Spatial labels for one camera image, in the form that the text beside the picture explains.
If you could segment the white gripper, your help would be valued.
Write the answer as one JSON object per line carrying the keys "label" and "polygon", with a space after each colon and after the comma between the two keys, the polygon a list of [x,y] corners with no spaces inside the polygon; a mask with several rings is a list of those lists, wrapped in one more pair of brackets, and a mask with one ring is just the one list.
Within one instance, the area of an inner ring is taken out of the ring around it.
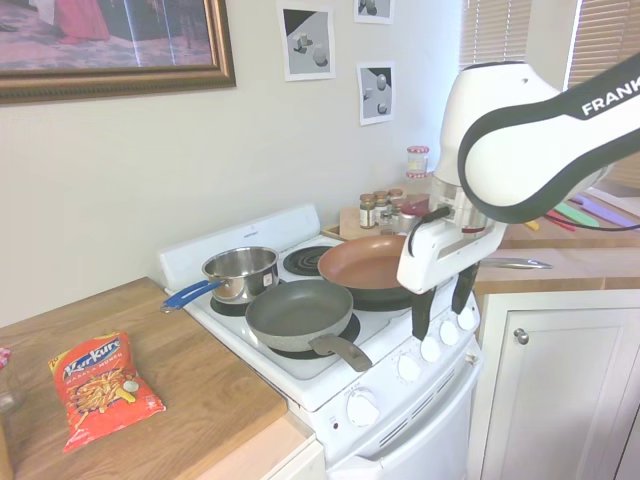
{"label": "white gripper", "polygon": [[419,226],[404,242],[396,278],[413,294],[412,335],[424,340],[429,331],[433,287],[458,274],[452,310],[459,315],[473,291],[481,260],[495,252],[505,233],[505,224],[490,222],[478,235],[465,235],[450,221],[436,220]]}

